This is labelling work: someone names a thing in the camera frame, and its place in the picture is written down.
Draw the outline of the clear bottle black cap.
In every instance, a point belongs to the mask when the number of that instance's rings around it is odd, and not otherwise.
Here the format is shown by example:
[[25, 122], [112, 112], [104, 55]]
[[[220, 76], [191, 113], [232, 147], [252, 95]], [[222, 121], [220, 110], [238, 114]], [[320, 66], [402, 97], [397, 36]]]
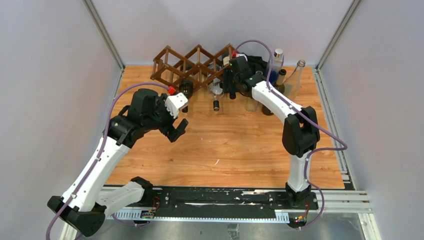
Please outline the clear bottle black cap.
[[212, 95], [212, 106], [215, 112], [220, 110], [220, 98], [224, 96], [223, 84], [215, 77], [207, 87], [208, 92]]

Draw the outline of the dark bottle slot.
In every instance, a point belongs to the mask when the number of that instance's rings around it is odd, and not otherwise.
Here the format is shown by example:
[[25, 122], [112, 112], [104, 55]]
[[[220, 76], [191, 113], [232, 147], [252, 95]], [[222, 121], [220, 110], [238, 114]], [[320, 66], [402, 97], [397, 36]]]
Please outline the dark bottle slot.
[[236, 95], [236, 91], [235, 90], [229, 90], [229, 98], [231, 100], [235, 100], [237, 98], [237, 95]]

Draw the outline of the dark green wine bottle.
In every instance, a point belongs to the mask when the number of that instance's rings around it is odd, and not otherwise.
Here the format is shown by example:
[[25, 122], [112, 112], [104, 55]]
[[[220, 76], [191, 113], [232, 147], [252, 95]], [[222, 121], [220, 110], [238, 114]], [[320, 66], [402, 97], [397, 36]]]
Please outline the dark green wine bottle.
[[192, 81], [185, 79], [179, 84], [179, 91], [189, 100], [194, 93], [194, 84]]

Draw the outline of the blue square glass bottle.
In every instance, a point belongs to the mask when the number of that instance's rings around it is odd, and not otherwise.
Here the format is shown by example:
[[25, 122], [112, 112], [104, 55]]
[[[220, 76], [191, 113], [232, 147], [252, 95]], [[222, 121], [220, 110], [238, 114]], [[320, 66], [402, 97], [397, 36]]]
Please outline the blue square glass bottle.
[[269, 82], [274, 84], [279, 75], [279, 71], [282, 69], [285, 60], [285, 54], [283, 49], [276, 48], [273, 53], [272, 59], [268, 62], [265, 70], [266, 77], [269, 78]]

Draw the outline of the clear glass bottle dark label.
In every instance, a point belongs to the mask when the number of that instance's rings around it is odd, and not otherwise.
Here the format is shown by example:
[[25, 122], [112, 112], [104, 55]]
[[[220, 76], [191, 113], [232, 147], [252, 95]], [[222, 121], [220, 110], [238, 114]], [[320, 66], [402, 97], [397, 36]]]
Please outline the clear glass bottle dark label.
[[292, 102], [295, 100], [301, 88], [301, 75], [303, 73], [306, 61], [301, 59], [297, 62], [293, 73], [284, 81], [284, 96]]

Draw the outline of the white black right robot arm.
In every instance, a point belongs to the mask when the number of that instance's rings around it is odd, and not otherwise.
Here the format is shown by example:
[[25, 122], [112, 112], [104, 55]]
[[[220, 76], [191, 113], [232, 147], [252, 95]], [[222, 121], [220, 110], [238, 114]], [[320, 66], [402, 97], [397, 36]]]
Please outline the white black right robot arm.
[[261, 103], [283, 123], [282, 144], [289, 154], [289, 177], [282, 201], [292, 209], [304, 207], [311, 197], [308, 154], [316, 149], [320, 133], [313, 107], [302, 107], [278, 92], [261, 73], [254, 73], [247, 58], [229, 60], [233, 81], [240, 92]]

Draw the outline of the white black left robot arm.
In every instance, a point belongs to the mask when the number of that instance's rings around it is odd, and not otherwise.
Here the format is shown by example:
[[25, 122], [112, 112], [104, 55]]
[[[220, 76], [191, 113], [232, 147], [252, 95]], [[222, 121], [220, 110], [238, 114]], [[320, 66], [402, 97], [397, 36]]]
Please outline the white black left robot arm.
[[182, 136], [188, 121], [183, 119], [178, 126], [174, 122], [187, 105], [187, 97], [172, 89], [162, 94], [138, 89], [131, 103], [106, 123], [97, 148], [75, 182], [47, 202], [55, 219], [90, 237], [108, 217], [128, 205], [138, 203], [156, 210], [160, 203], [153, 184], [142, 177], [136, 176], [109, 193], [101, 194], [101, 189], [116, 165], [146, 133], [160, 131], [170, 142]]

